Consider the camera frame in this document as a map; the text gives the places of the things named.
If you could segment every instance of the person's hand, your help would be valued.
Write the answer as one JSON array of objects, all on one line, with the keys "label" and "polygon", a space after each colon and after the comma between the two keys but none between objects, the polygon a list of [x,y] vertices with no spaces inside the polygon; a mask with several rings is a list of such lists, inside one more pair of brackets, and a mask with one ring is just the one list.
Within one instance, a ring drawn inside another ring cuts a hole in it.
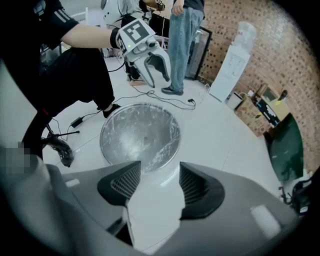
[{"label": "person's hand", "polygon": [[179,16],[184,13],[184,4],[185,0],[176,0],[173,7],[172,12],[175,16]]}]

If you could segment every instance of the jeans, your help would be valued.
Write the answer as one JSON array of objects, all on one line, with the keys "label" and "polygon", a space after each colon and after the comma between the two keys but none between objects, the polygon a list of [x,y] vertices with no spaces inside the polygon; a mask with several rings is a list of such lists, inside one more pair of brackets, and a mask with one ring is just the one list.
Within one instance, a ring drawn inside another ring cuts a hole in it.
[{"label": "jeans", "polygon": [[168,54],[171,63],[171,86],[174,91],[184,89],[184,78],[187,71],[190,46],[196,35],[204,13],[193,8],[184,8],[184,13],[171,14],[169,26]]}]

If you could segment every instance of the black cable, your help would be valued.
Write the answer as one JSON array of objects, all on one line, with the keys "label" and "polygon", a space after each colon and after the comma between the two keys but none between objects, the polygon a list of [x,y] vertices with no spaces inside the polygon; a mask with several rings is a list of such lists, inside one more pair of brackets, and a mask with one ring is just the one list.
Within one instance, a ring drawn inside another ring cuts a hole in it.
[{"label": "black cable", "polygon": [[122,17],[123,14],[121,13],[120,8],[119,8],[119,0],[118,0],[118,2],[117,2],[117,7],[118,7],[118,11],[119,11],[119,13],[120,13],[120,15],[121,15],[121,17]]},{"label": "black cable", "polygon": [[[174,107],[177,107],[178,109],[181,109],[181,110],[195,110],[196,109],[196,102],[193,100],[193,99],[189,99],[188,102],[192,103],[192,105],[190,104],[187,104],[187,103],[184,103],[182,100],[179,100],[179,99],[176,99],[176,98],[162,98],[162,97],[159,97],[158,95],[155,94],[155,91],[154,90],[149,90],[147,92],[143,92],[143,91],[139,91],[137,88],[136,88],[137,85],[135,86],[132,86],[137,92],[141,93],[140,95],[138,96],[141,96],[141,95],[147,95],[148,97],[150,98],[153,98],[153,99],[157,99],[161,102],[164,102],[164,103],[169,103],[171,105],[173,105]],[[192,108],[185,108],[185,107],[180,107],[180,106],[177,106],[169,101],[178,101],[178,102],[181,102],[182,104],[188,106],[188,107],[192,107]]]},{"label": "black cable", "polygon": [[61,130],[60,130],[60,126],[59,126],[58,120],[56,120],[56,119],[54,119],[54,118],[52,118],[52,120],[56,121],[56,123],[58,124],[58,130],[59,130],[59,133],[61,134]]},{"label": "black cable", "polygon": [[82,116],[81,118],[84,118],[84,117],[87,117],[87,116],[90,116],[90,115],[96,115],[96,114],[100,113],[101,111],[102,111],[102,110],[99,110],[99,111],[96,112],[96,113],[86,114],[86,115]]},{"label": "black cable", "polygon": [[119,68],[117,68],[115,70],[108,71],[108,72],[110,73],[110,72],[114,72],[114,71],[121,69],[125,65],[125,63],[126,63],[126,61],[124,61],[123,64]]},{"label": "black cable", "polygon": [[115,56],[115,58],[116,58],[116,60],[119,62],[119,64],[121,65],[121,62],[120,62],[120,60],[118,59],[118,57],[117,57],[117,55],[115,54],[115,49],[112,49],[112,53],[113,53],[113,55]]},{"label": "black cable", "polygon": [[145,95],[145,94],[146,94],[146,93],[145,93],[145,92],[143,92],[143,93],[141,93],[141,94],[139,94],[139,95],[137,95],[137,96],[121,97],[121,98],[117,99],[116,101],[112,102],[112,104],[116,103],[117,101],[120,101],[121,99],[138,98],[139,96],[141,96],[141,95]]},{"label": "black cable", "polygon": [[68,129],[66,130],[66,133],[68,133],[69,132],[69,128],[71,127],[71,124],[69,125],[69,127],[68,127]]}]

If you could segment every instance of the person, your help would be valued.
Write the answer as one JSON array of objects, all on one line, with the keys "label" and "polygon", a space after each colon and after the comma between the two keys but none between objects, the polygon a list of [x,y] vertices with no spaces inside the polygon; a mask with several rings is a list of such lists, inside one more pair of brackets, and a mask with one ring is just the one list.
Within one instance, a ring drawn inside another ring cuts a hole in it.
[{"label": "person", "polygon": [[[152,18],[153,8],[157,11],[163,11],[165,5],[161,0],[128,0],[132,1],[133,12],[122,19],[121,27],[124,27],[128,23],[134,21],[135,19],[142,18],[143,21],[149,24],[149,21]],[[147,83],[140,76],[139,72],[134,66],[129,66],[128,63],[125,63],[125,72],[127,74],[127,81],[130,81],[132,86],[142,86]]]},{"label": "person", "polygon": [[202,20],[205,0],[174,0],[170,16],[168,54],[171,63],[171,85],[161,91],[169,95],[184,94],[190,46]]},{"label": "person", "polygon": [[[80,24],[66,13],[59,0],[28,0],[16,6],[6,1],[3,10],[14,10],[18,18],[1,20],[6,38],[1,43],[1,55],[16,84],[37,110],[24,135],[26,148],[41,157],[46,124],[76,101],[94,101],[105,118],[119,108],[112,104],[114,92],[99,50],[116,46],[117,30]],[[54,49],[61,42],[72,48],[41,72],[41,45]]]}]

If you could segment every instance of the white robot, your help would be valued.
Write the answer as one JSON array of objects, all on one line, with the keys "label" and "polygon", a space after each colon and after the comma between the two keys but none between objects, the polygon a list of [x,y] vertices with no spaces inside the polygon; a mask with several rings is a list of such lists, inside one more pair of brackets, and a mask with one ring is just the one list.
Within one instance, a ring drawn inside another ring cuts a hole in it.
[{"label": "white robot", "polygon": [[[133,12],[131,0],[102,0],[101,9],[107,25],[121,20]],[[125,61],[134,66],[149,86],[155,87],[155,81],[148,65],[170,80],[171,65],[168,54],[156,41],[156,34],[141,18],[116,29],[115,43],[121,49]]]}]

